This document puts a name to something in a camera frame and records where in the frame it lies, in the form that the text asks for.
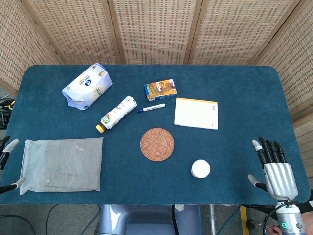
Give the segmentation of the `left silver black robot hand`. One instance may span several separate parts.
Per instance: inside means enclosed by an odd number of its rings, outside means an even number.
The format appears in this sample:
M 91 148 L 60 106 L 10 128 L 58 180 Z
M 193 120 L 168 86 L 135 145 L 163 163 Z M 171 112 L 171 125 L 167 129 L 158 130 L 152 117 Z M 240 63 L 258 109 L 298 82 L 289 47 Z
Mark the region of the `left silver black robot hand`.
M 9 159 L 11 152 L 14 150 L 16 145 L 19 143 L 18 139 L 12 140 L 9 144 L 8 141 L 10 136 L 4 137 L 0 140 L 0 180 L 2 181 L 3 172 L 5 169 L 5 165 Z M 26 177 L 21 177 L 14 183 L 9 185 L 0 185 L 0 193 L 4 194 L 9 191 L 17 190 L 24 182 L 26 181 Z

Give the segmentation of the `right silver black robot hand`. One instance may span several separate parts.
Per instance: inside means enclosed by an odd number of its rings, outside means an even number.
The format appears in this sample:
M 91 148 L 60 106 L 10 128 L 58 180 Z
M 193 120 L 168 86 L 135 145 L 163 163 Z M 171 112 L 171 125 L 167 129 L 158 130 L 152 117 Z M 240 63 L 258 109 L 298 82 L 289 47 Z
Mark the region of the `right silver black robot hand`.
M 294 174 L 281 145 L 262 137 L 252 140 L 252 144 L 258 154 L 266 182 L 258 181 L 252 174 L 248 175 L 249 181 L 276 201 L 295 199 L 298 190 Z

